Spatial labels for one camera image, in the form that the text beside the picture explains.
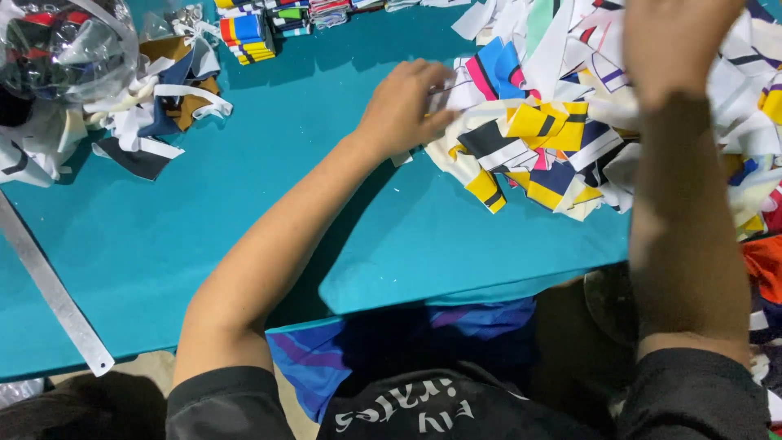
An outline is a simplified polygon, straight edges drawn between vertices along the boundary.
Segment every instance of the left hand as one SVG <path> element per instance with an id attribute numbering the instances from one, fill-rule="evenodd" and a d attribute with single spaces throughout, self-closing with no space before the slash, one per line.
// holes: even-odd
<path id="1" fill-rule="evenodd" d="M 354 134 L 383 159 L 442 136 L 459 112 L 425 117 L 429 89 L 453 76 L 441 63 L 418 59 L 399 63 L 375 89 Z"/>

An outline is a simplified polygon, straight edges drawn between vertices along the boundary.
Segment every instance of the metal ruler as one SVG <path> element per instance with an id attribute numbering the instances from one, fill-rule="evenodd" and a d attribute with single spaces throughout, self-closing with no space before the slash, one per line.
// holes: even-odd
<path id="1" fill-rule="evenodd" d="M 101 376 L 111 370 L 114 358 L 65 290 L 52 265 L 38 248 L 22 223 L 22 219 L 2 191 L 0 191 L 0 229 L 5 234 L 5 239 L 16 250 L 49 308 L 52 309 L 93 374 Z"/>

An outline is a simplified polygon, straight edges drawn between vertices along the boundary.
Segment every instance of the teal table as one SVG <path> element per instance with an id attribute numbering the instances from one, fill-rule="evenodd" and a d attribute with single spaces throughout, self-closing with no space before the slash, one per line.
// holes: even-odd
<path id="1" fill-rule="evenodd" d="M 140 3 L 131 2 L 137 15 Z M 396 63 L 475 53 L 450 29 L 464 10 L 364 14 L 284 41 L 276 59 L 248 67 L 221 47 L 220 83 L 234 114 L 172 139 L 186 153 L 156 182 L 84 150 L 71 182 L 2 189 L 115 358 L 172 348 L 198 285 L 355 127 Z M 399 169 L 384 163 L 339 216 L 273 324 L 387 305 L 386 298 L 513 287 L 626 257 L 629 216 L 603 207 L 581 224 L 503 188 L 508 206 L 491 215 L 423 153 Z M 328 307 L 319 297 L 330 298 Z M 0 335 L 0 379 L 83 363 L 4 240 Z"/>

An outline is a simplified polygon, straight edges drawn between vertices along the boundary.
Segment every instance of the black t-shirt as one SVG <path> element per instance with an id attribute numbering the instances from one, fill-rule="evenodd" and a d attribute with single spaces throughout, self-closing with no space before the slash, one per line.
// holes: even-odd
<path id="1" fill-rule="evenodd" d="M 641 439 L 767 439 L 767 406 L 766 392 L 737 362 L 700 350 L 661 350 L 638 365 L 618 433 Z M 167 434 L 177 440 L 294 439 L 274 376 L 250 366 L 210 371 L 177 386 L 168 401 Z M 328 404 L 317 438 L 600 436 L 509 391 L 481 369 L 459 364 L 338 393 Z"/>

